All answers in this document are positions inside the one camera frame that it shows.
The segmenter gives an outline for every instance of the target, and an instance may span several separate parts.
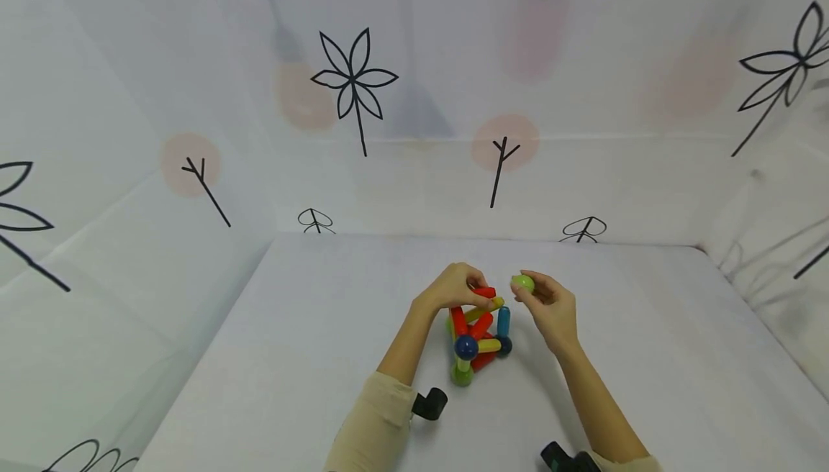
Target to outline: beige sleeve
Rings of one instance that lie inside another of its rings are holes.
[[[605,460],[602,456],[596,454],[592,450],[589,452],[590,457],[596,463],[602,472],[662,472],[662,467],[656,458],[648,456],[640,460],[633,460],[628,463],[613,463]]]
[[[417,392],[372,374],[328,452],[323,472],[390,472],[409,439]]]

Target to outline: white table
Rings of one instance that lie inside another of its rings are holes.
[[[571,288],[589,356],[666,471],[818,471],[829,405],[707,256],[691,248],[280,235],[136,471],[321,471],[334,435],[416,296],[449,261],[500,293],[520,268]],[[586,445],[560,371],[523,305],[514,351],[468,389],[448,380],[444,317],[415,386],[399,470],[539,471],[541,449]]]

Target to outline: fabric wall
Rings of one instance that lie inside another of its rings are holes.
[[[816,84],[705,247],[829,397],[829,80]]]
[[[221,24],[0,0],[3,472],[130,471],[273,237]]]
[[[0,0],[2,470],[129,471],[276,229],[707,239],[814,1]]]

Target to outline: finger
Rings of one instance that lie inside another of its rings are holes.
[[[487,311],[492,310],[492,307],[494,307],[492,299],[479,296],[478,294],[475,294],[472,291],[469,291],[468,294],[465,294],[465,296],[463,297],[463,301],[466,304],[471,304],[475,307],[485,309]]]
[[[484,277],[484,272],[475,269],[475,267],[467,263],[464,263],[464,265],[466,266],[467,283],[474,286],[476,289],[489,286],[486,282],[486,278]]]
[[[538,298],[530,294],[530,292],[525,289],[524,287],[517,285],[516,283],[509,283],[509,289],[512,290],[513,294],[516,294],[516,300],[519,303],[523,303],[527,305],[527,308],[530,310],[530,313],[535,315],[537,309],[542,307]]]
[[[535,282],[536,286],[540,285],[541,288],[546,289],[552,294],[557,294],[558,292],[566,291],[566,288],[563,287],[561,283],[557,282],[551,276],[547,276],[546,274],[541,274],[540,272],[535,271],[528,271],[525,269],[522,269],[520,273],[533,278],[533,281]]]

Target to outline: green ball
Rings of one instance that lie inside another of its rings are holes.
[[[524,276],[523,274],[519,274],[518,276],[513,276],[512,277],[512,282],[515,283],[518,286],[524,287],[525,289],[527,289],[530,292],[530,294],[532,294],[535,290],[535,282],[533,281],[533,278],[531,278],[529,276]]]

